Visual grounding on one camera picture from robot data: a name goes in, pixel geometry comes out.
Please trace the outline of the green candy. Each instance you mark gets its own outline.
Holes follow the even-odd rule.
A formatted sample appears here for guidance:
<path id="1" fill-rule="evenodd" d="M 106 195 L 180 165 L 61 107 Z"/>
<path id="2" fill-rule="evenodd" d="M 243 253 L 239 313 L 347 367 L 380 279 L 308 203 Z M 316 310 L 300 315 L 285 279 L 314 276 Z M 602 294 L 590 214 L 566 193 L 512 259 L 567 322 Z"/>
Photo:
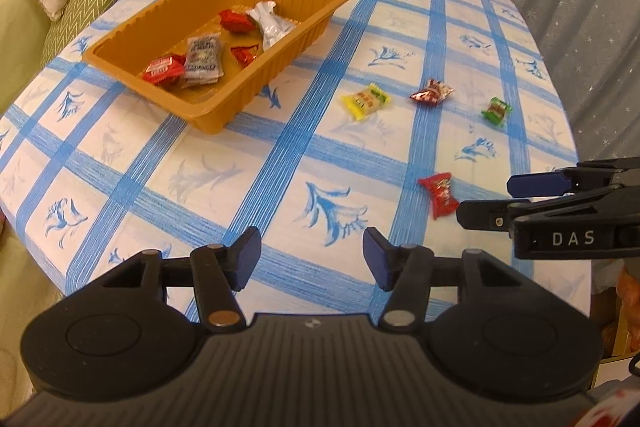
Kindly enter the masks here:
<path id="1" fill-rule="evenodd" d="M 493 96 L 485 109 L 480 112 L 480 115 L 491 124 L 498 127 L 503 127 L 506 123 L 506 117 L 512 113 L 512 106 L 506 101 L 501 100 Z"/>

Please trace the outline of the dark red foil candy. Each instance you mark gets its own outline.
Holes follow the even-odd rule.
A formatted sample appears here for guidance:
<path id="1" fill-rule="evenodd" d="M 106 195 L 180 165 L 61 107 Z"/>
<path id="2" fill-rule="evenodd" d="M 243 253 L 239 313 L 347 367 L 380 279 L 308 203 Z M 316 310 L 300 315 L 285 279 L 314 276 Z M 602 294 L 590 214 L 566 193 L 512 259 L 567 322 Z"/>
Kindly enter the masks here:
<path id="1" fill-rule="evenodd" d="M 410 95 L 412 101 L 429 106 L 437 106 L 454 93 L 454 89 L 448 84 L 431 78 L 424 89 Z"/>

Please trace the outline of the yellow candy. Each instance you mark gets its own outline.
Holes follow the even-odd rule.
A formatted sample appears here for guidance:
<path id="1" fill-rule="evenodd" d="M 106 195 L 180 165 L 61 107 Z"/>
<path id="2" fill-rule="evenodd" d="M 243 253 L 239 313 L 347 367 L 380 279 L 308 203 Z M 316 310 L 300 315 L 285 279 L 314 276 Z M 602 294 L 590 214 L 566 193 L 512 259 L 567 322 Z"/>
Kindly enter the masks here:
<path id="1" fill-rule="evenodd" d="M 343 95 L 342 102 L 352 118 L 360 121 L 390 104 L 390 96 L 375 83 L 370 83 L 356 93 Z"/>

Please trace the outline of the grey silver snack packet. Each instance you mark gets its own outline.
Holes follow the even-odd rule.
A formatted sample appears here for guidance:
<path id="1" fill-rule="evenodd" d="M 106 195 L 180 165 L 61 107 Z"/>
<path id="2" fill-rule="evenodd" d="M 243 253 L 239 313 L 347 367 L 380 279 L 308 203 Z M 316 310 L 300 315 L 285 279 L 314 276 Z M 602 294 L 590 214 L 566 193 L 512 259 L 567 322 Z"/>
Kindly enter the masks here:
<path id="1" fill-rule="evenodd" d="M 219 34 L 202 35 L 188 40 L 182 75 L 186 87 L 204 86 L 224 75 L 221 65 L 222 44 Z"/>

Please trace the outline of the large red date candy packet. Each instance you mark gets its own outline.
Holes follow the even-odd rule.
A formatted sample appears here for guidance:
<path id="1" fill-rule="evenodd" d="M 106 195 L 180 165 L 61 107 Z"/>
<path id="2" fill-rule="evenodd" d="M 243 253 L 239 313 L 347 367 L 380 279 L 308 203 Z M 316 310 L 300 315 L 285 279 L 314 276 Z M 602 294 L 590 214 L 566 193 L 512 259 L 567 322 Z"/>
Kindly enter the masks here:
<path id="1" fill-rule="evenodd" d="M 156 87 L 166 88 L 177 82 L 184 73 L 186 57 L 181 54 L 167 54 L 146 66 L 142 79 Z"/>

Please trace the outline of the red candy with amber window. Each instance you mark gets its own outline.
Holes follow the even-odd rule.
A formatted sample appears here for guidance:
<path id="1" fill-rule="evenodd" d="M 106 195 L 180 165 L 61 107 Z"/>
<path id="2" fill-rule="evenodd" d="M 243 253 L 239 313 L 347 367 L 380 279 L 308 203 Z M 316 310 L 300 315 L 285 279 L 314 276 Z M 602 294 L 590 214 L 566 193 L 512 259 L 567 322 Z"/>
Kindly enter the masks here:
<path id="1" fill-rule="evenodd" d="M 230 53 L 242 68 L 247 68 L 259 56 L 260 47 L 258 44 L 252 46 L 232 46 Z"/>

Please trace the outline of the small red candy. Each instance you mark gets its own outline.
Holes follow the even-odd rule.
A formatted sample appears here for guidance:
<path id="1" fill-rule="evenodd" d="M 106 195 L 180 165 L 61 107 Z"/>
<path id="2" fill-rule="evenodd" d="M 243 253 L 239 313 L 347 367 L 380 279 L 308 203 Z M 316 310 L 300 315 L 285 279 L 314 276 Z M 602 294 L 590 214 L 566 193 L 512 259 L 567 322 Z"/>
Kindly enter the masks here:
<path id="1" fill-rule="evenodd" d="M 219 12 L 221 27 L 232 34 L 245 35 L 256 29 L 256 24 L 246 13 L 233 10 Z"/>

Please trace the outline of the white silver snack packet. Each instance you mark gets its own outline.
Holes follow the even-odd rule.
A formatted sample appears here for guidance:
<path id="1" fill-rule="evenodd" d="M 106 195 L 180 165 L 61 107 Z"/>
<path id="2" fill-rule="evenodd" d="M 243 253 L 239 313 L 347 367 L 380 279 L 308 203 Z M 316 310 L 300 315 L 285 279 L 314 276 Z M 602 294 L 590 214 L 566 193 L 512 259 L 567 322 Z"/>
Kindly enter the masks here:
<path id="1" fill-rule="evenodd" d="M 276 13 L 274 1 L 258 2 L 246 15 L 257 25 L 262 34 L 262 49 L 272 48 L 296 28 L 296 25 Z"/>

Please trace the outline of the blue checked tablecloth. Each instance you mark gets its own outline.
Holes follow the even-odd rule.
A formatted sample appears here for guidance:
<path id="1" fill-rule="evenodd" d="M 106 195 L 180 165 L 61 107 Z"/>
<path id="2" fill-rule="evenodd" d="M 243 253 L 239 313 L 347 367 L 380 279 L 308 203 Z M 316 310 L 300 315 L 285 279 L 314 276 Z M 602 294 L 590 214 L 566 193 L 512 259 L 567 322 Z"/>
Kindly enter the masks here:
<path id="1" fill-rule="evenodd" d="M 1 207 L 29 254 L 72 293 L 144 248 L 180 257 L 262 232 L 246 313 L 368 312 L 385 303 L 362 232 L 512 262 L 509 239 L 434 220 L 418 180 L 450 172 L 458 199 L 501 198 L 515 173 L 574 164 L 573 135 L 512 0 L 350 0 L 322 37 L 224 131 L 207 135 L 81 55 L 155 0 L 119 0 L 66 46 L 1 121 Z M 412 101 L 431 78 L 454 93 Z M 342 96 L 390 104 L 356 121 Z M 480 112 L 512 106 L 503 127 Z"/>

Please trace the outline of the green zigzag cushion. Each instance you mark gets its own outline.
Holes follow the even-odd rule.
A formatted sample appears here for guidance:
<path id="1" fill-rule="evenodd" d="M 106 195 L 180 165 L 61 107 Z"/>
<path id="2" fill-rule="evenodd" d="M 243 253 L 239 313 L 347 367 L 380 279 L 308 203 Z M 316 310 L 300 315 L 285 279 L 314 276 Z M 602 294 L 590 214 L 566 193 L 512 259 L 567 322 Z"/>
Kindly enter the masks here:
<path id="1" fill-rule="evenodd" d="M 68 0 L 62 16 L 52 22 L 44 39 L 40 66 L 51 62 L 86 27 L 117 0 Z"/>

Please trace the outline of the green sofa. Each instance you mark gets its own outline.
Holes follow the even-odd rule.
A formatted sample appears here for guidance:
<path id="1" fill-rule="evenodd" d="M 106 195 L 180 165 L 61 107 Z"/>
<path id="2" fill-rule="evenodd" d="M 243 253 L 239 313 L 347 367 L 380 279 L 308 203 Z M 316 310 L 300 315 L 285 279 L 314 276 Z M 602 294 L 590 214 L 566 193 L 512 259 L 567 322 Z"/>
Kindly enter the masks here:
<path id="1" fill-rule="evenodd" d="M 50 20 L 36 0 L 1 0 L 1 114 L 41 70 L 40 60 Z"/>

